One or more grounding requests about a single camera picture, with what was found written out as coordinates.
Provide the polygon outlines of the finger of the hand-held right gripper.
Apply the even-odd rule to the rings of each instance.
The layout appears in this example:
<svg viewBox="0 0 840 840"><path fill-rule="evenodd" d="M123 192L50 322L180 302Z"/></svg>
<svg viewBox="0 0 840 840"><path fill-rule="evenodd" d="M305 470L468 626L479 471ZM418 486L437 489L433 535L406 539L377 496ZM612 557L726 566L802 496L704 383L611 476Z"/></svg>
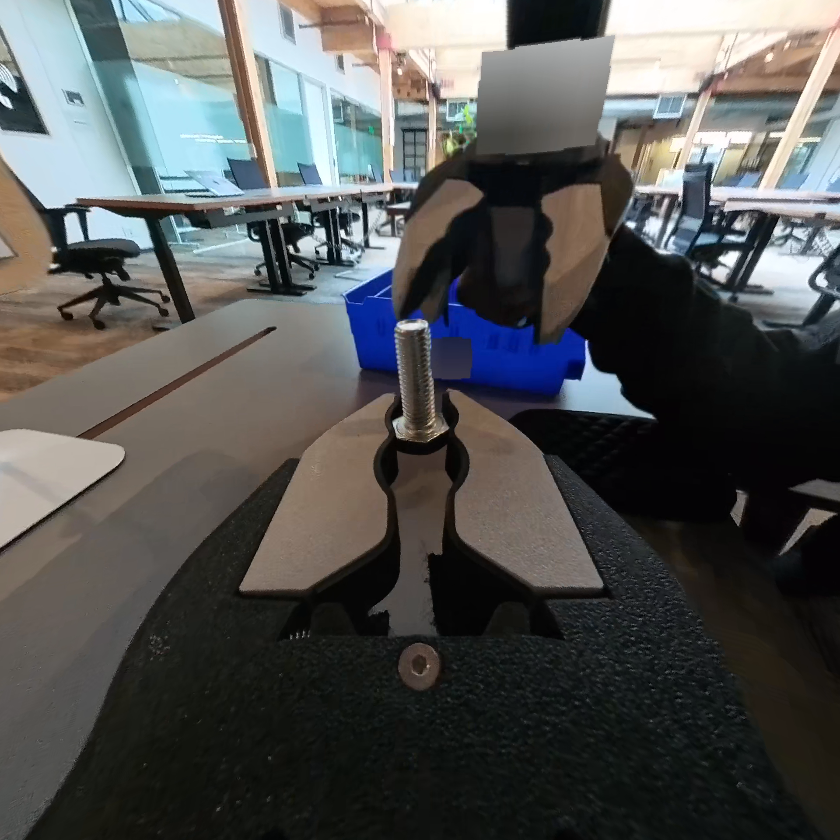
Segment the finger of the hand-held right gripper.
<svg viewBox="0 0 840 840"><path fill-rule="evenodd" d="M610 239L599 185L569 185L542 197L548 265L542 274L540 344L556 343L578 316L601 270Z"/></svg>
<svg viewBox="0 0 840 840"><path fill-rule="evenodd" d="M448 178L417 201L406 222L392 272L392 303L399 321L414 312L433 322L445 314L449 289L477 314L487 308L489 214L484 193Z"/></svg>

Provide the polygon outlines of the white document stand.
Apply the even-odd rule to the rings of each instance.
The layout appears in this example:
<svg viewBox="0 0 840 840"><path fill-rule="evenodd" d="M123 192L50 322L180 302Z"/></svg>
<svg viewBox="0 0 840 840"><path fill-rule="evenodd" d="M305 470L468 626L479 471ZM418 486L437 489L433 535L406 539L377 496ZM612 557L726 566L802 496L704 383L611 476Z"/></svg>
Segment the white document stand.
<svg viewBox="0 0 840 840"><path fill-rule="evenodd" d="M17 428L1 433L1 548L119 468L116 444Z"/></svg>

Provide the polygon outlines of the wooden desk with black legs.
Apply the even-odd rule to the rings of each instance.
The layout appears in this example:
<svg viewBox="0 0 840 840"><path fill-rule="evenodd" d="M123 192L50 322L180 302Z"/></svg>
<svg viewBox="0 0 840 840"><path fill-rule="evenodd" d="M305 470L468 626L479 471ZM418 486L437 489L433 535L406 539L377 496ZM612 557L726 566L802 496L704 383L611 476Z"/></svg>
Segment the wooden desk with black legs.
<svg viewBox="0 0 840 840"><path fill-rule="evenodd" d="M838 224L837 193L758 189L751 187L700 188L700 199L689 200L689 215L676 211L683 189L641 185L638 198L664 198L666 210L655 243L696 265L726 254L736 259L724 281L712 281L719 295L735 303L749 289L749 281L781 220Z"/></svg>

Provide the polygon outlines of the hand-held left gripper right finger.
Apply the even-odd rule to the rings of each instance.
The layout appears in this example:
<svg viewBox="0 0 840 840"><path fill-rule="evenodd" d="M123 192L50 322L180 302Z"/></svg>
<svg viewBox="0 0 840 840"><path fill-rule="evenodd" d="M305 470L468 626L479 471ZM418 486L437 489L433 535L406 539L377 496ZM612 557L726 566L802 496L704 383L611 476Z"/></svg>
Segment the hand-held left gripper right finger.
<svg viewBox="0 0 840 840"><path fill-rule="evenodd" d="M542 451L509 421L456 390L444 394L452 444L454 538L537 597L584 597L604 583Z"/></svg>

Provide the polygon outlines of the blue plastic bin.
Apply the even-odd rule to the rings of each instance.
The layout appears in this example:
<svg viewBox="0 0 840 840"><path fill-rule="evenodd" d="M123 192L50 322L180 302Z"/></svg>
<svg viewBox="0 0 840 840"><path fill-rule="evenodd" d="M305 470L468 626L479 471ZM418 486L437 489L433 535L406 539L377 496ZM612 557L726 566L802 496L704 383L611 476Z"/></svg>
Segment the blue plastic bin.
<svg viewBox="0 0 840 840"><path fill-rule="evenodd" d="M397 372L390 269L343 294L360 368ZM430 323L435 380L467 382L542 396L556 396L567 380L580 380L585 342L568 329L557 343L537 345L533 328L510 329L478 317L448 293L448 315Z"/></svg>

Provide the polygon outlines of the black office chair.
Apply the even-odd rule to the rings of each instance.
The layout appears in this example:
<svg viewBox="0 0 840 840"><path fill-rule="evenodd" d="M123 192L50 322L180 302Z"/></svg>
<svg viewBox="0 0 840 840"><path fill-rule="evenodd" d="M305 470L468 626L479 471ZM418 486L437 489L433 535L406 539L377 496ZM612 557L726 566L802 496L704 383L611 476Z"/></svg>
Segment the black office chair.
<svg viewBox="0 0 840 840"><path fill-rule="evenodd" d="M52 258L48 273L57 275L79 275L89 280L99 277L99 286L59 304L57 311L65 321L74 319L73 308L83 303L92 303L88 318L97 330L104 330L106 324L101 312L106 307L119 307L123 300L134 301L153 307L166 319L166 307L171 299L161 290L132 287L131 277L125 264L140 256L140 247L130 239L90 238L87 215L89 208L80 205L37 209L45 223L52 243ZM80 223L82 239L70 242L67 236L67 216L74 214Z"/></svg>
<svg viewBox="0 0 840 840"><path fill-rule="evenodd" d="M665 240L666 249L689 259L700 247L717 242L711 209L713 164L688 164L684 170L680 209Z"/></svg>
<svg viewBox="0 0 840 840"><path fill-rule="evenodd" d="M820 323L839 302L839 247L825 257L807 279L807 285L818 298L802 322L766 321L770 329L808 329Z"/></svg>

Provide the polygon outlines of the wooden backing board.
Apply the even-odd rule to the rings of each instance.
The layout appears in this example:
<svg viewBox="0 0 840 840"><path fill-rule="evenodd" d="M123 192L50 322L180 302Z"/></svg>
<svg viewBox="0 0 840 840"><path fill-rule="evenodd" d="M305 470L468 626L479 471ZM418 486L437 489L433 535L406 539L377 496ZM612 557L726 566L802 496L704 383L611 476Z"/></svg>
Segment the wooden backing board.
<svg viewBox="0 0 840 840"><path fill-rule="evenodd" d="M1 157L1 294L32 287L51 265L49 233Z"/></svg>

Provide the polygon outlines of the silver hex bolt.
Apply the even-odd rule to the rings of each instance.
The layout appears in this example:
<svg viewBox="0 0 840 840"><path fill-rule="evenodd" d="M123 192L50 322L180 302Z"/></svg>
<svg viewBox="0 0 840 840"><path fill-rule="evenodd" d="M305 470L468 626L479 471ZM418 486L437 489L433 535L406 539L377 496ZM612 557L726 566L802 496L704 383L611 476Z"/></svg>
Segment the silver hex bolt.
<svg viewBox="0 0 840 840"><path fill-rule="evenodd" d="M394 330L400 407L392 426L405 451L434 450L445 443L448 424L437 409L432 337L422 318L399 321Z"/></svg>

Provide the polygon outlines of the dark framed wall picture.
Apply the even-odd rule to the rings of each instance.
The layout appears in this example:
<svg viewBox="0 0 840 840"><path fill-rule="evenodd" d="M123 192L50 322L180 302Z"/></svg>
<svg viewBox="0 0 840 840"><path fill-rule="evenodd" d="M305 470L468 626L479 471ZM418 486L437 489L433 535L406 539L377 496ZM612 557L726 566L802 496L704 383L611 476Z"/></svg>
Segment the dark framed wall picture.
<svg viewBox="0 0 840 840"><path fill-rule="evenodd" d="M48 135L14 52L1 31L1 131Z"/></svg>

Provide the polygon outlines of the long wooden desk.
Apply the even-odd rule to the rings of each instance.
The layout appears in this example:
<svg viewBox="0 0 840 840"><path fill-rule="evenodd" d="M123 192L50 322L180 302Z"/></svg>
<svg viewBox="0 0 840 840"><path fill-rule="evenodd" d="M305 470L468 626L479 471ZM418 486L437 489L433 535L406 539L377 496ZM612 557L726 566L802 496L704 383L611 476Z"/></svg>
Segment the long wooden desk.
<svg viewBox="0 0 840 840"><path fill-rule="evenodd" d="M255 224L266 263L268 288L253 286L249 292L269 298L302 298L316 287L291 279L288 249L280 220L292 216L298 204L305 205L314 216L328 218L327 248L329 266L350 267L342 257L338 235L338 211L346 203L362 205L364 242L369 240L368 206L394 192L415 190L410 183L358 183L341 185L299 185L268 187L235 196L164 193L152 195L81 197L76 203L85 208L99 208L125 218L143 220L150 235L153 251L161 270L169 298L180 323L196 317L172 247L162 229L162 220L184 216L198 227L216 229L239 224Z"/></svg>

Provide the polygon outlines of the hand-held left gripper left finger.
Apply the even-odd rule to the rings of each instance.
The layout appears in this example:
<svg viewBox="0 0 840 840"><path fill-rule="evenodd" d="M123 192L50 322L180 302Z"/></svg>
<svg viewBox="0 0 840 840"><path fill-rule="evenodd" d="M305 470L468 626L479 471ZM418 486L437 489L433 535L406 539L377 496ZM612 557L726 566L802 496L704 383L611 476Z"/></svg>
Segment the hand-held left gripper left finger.
<svg viewBox="0 0 840 840"><path fill-rule="evenodd" d="M339 421L302 454L239 585L245 596L325 593L386 544L390 487L375 460L391 439L385 394Z"/></svg>

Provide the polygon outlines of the silver laptop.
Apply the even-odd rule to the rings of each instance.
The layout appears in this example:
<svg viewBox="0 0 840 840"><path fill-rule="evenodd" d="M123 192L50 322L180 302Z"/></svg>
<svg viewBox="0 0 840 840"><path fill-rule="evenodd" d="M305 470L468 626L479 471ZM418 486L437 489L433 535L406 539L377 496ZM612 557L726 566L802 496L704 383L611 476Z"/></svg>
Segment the silver laptop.
<svg viewBox="0 0 840 840"><path fill-rule="evenodd" d="M215 197L242 196L245 191L215 171L185 170L185 175Z"/></svg>

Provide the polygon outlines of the green potted plant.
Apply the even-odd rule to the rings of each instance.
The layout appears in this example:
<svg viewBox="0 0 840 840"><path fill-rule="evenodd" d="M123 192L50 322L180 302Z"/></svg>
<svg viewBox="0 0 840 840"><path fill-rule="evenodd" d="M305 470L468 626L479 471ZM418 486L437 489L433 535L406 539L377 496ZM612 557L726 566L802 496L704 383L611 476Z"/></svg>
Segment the green potted plant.
<svg viewBox="0 0 840 840"><path fill-rule="evenodd" d="M447 130L442 139L445 159L452 158L476 139L477 104L474 100L447 101Z"/></svg>

